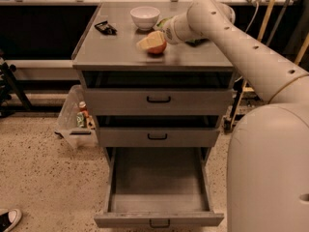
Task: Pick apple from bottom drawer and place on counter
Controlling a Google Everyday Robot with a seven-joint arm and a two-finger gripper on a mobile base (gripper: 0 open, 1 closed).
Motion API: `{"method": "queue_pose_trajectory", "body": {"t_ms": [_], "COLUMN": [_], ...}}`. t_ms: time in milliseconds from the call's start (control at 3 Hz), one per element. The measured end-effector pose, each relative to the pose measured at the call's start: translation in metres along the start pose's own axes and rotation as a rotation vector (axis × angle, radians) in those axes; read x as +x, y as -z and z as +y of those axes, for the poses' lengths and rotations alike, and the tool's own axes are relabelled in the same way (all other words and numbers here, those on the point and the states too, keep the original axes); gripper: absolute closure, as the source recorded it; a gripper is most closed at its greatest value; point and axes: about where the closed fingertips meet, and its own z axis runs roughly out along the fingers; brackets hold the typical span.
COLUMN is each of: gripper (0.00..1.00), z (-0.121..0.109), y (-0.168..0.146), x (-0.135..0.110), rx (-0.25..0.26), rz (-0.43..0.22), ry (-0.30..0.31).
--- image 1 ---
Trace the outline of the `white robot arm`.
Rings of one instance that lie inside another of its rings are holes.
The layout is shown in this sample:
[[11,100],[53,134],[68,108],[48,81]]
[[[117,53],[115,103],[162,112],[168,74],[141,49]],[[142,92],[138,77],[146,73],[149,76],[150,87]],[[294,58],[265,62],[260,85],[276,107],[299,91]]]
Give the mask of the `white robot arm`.
[[208,39],[263,102],[231,136],[227,231],[309,232],[309,73],[238,29],[233,16],[225,4],[193,0],[137,46]]

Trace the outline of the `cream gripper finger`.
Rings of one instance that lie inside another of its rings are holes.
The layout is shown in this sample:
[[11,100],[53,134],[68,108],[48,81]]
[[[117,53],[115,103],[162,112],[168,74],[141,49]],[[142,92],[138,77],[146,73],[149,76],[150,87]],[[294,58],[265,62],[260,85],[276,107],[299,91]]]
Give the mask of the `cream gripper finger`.
[[148,50],[149,48],[162,45],[165,41],[163,33],[160,31],[153,31],[147,37],[139,41],[136,46],[141,50]]

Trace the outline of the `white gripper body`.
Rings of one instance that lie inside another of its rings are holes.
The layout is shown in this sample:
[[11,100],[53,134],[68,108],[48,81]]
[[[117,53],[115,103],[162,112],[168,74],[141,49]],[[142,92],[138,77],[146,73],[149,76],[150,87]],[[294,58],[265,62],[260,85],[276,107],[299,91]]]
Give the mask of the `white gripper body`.
[[169,44],[180,44],[185,40],[187,33],[186,15],[175,15],[168,19],[162,28],[163,36]]

